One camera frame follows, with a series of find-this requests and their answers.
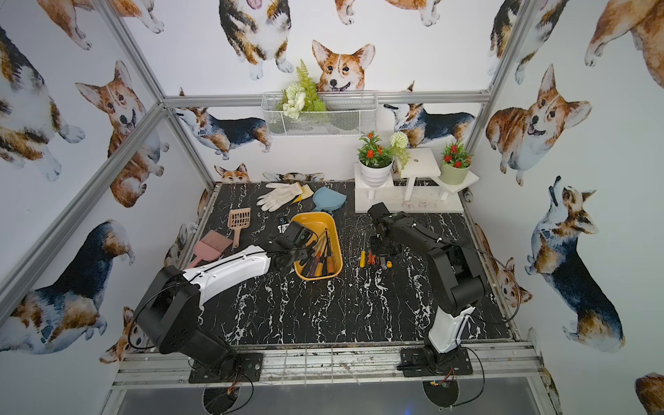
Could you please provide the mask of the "yellow handle screwdriver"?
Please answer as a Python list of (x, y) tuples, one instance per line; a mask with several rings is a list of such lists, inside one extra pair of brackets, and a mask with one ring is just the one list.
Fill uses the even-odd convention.
[(365, 268), (367, 262), (366, 239), (362, 242), (360, 268)]

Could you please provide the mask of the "yellow plastic storage box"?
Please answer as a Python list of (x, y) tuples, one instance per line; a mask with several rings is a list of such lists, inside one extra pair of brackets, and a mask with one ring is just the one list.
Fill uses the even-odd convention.
[[(299, 222), (316, 233), (316, 245), (311, 257), (305, 261), (296, 262), (293, 266), (297, 276), (305, 281), (317, 281), (338, 276), (343, 268), (343, 257), (334, 218), (325, 212), (311, 212), (297, 214), (290, 222), (292, 221)], [(335, 273), (330, 276), (326, 276), (325, 271), (326, 231), (329, 231), (332, 239), (331, 247), (335, 262)]]

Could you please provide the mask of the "amber handle screwdriver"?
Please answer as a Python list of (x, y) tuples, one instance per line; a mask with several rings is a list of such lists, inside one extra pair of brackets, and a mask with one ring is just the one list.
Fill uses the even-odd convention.
[(334, 255), (332, 252), (332, 239), (330, 237), (329, 231), (326, 231), (326, 257), (325, 257), (325, 271), (326, 276), (330, 276), (335, 273), (335, 262)]

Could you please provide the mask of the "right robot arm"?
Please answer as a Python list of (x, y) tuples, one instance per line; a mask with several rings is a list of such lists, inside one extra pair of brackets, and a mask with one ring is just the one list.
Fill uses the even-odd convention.
[(468, 257), (470, 249), (423, 227), (405, 213), (390, 213), (382, 202), (368, 209), (368, 214), (381, 246), (406, 247), (426, 262), (437, 312), (423, 355), (429, 368), (438, 371), (456, 356), (470, 315), (489, 292), (480, 276), (480, 264)]

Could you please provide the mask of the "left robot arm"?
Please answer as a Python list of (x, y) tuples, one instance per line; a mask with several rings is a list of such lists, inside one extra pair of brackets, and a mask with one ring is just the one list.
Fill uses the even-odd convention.
[(292, 266), (311, 252), (316, 234), (293, 222), (276, 238), (205, 266), (162, 268), (134, 313), (134, 322), (161, 354), (181, 353), (209, 369), (229, 371), (234, 351), (202, 328), (205, 302), (249, 279)]

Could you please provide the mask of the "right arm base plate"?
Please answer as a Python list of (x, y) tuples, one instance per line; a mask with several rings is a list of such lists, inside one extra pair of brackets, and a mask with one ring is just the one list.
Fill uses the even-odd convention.
[(472, 375), (469, 350), (456, 348), (451, 352), (439, 354), (433, 347), (419, 349), (401, 349), (400, 363), (397, 370), (406, 378), (446, 377), (447, 375)]

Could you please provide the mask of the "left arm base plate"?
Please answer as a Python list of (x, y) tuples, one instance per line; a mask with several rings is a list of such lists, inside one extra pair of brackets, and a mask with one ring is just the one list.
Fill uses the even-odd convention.
[(245, 378), (250, 381), (258, 381), (264, 358), (263, 353), (240, 353), (226, 356), (221, 365), (214, 368), (194, 361), (188, 382), (190, 384), (223, 383), (241, 381)]

